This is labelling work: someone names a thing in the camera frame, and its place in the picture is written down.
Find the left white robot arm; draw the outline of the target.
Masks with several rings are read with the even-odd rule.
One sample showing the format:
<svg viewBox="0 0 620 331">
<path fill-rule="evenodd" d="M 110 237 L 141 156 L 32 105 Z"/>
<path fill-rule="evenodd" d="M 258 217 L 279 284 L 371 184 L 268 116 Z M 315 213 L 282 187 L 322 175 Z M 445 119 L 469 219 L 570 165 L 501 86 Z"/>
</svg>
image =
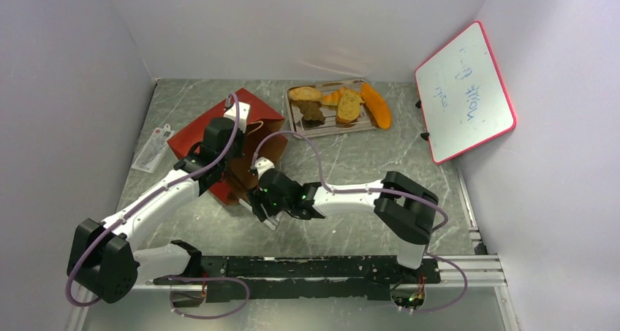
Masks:
<svg viewBox="0 0 620 331">
<path fill-rule="evenodd" d="M 73 306 L 115 303 L 135 284 L 159 278 L 193 284 L 204 276 L 202 254 L 182 240 L 139 251 L 147 234 L 223 180 L 231 160 L 242 157 L 246 116 L 230 113 L 208 122 L 203 139 L 153 187 L 103 221 L 75 229 L 65 297 Z"/>
</svg>

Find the speckled fake toast slice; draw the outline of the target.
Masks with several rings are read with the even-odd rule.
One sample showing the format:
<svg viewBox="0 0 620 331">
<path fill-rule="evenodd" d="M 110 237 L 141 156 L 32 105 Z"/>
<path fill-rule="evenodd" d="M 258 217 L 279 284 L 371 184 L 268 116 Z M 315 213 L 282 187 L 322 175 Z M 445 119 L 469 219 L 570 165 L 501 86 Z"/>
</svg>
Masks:
<svg viewBox="0 0 620 331">
<path fill-rule="evenodd" d="M 339 123 L 351 123 L 360 115 L 363 99 L 360 94 L 349 89 L 342 91 L 342 96 L 336 111 L 336 120 Z"/>
</svg>

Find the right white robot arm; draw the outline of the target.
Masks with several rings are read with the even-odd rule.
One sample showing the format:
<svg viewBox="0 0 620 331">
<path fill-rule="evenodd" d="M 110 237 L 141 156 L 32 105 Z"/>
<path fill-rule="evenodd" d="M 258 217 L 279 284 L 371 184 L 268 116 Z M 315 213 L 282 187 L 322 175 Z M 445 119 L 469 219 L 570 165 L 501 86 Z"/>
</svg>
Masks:
<svg viewBox="0 0 620 331">
<path fill-rule="evenodd" d="M 253 214 L 272 227 L 278 225 L 282 213 L 305 221 L 341 214 L 376 216 L 399 238 L 394 271 L 404 283 L 421 275 L 424 251 L 440 211 L 433 192 L 396 171 L 371 183 L 323 186 L 320 182 L 300 184 L 269 169 L 246 196 Z"/>
</svg>

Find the tan fake bread roll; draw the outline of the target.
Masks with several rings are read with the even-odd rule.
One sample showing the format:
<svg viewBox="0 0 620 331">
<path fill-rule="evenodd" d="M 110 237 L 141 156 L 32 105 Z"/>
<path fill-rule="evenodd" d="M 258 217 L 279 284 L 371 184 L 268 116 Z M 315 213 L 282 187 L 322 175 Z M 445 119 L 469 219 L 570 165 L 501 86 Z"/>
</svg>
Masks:
<svg viewBox="0 0 620 331">
<path fill-rule="evenodd" d="M 292 101 L 302 102 L 319 102 L 323 98 L 322 92 L 311 86 L 290 89 L 288 96 Z"/>
</svg>

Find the metal baking tray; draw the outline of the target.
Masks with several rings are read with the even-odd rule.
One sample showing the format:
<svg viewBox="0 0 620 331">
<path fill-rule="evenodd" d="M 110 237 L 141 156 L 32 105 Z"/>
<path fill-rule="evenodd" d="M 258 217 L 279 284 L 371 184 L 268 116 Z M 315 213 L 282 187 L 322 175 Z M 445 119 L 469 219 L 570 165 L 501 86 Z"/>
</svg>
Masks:
<svg viewBox="0 0 620 331">
<path fill-rule="evenodd" d="M 290 92 L 293 89 L 304 86 L 316 88 L 318 91 L 322 92 L 324 96 L 336 92 L 340 88 L 350 88 L 360 93 L 361 86 L 364 83 L 370 82 L 365 78 L 353 78 L 349 80 L 335 80 L 302 85 L 297 84 L 286 87 L 284 89 L 284 104 L 290 122 L 290 129 L 308 138 L 379 129 L 379 126 L 374 120 L 374 116 L 365 105 L 361 107 L 360 115 L 357 119 L 351 123 L 340 123 L 336 120 L 337 107 L 322 106 L 319 103 L 320 111 L 325 117 L 325 120 L 321 123 L 320 121 L 304 120 L 303 113 L 290 98 Z"/>
</svg>

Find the orange fake bread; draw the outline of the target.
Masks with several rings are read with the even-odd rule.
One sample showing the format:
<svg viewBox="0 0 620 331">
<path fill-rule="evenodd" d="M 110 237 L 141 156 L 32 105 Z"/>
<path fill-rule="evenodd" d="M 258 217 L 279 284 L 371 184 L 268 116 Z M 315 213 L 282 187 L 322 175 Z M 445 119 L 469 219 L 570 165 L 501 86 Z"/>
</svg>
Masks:
<svg viewBox="0 0 620 331">
<path fill-rule="evenodd" d="M 365 105 L 373 115 L 377 126 L 381 129 L 389 129 L 392 124 L 391 111 L 381 94 L 368 83 L 361 85 L 360 94 Z"/>
</svg>

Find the brown fake bear cookie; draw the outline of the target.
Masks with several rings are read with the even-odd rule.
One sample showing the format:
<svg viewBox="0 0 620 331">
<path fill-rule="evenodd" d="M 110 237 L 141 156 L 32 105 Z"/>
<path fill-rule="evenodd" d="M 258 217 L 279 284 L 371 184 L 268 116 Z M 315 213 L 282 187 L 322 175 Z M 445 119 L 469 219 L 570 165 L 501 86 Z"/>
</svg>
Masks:
<svg viewBox="0 0 620 331">
<path fill-rule="evenodd" d="M 319 123 L 325 122 L 325 116 L 320 109 L 319 102 L 297 101 L 295 105 L 300 110 L 303 120 Z"/>
</svg>

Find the yellow fake bread slice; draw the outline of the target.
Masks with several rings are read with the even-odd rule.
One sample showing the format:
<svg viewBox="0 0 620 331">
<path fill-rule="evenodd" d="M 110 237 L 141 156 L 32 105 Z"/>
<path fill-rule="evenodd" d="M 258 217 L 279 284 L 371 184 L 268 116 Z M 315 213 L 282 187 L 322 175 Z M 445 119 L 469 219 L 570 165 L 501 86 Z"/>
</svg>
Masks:
<svg viewBox="0 0 620 331">
<path fill-rule="evenodd" d="M 324 95 L 321 100 L 321 105 L 326 107 L 338 107 L 345 91 L 345 88 L 340 88 L 334 92 Z"/>
</svg>

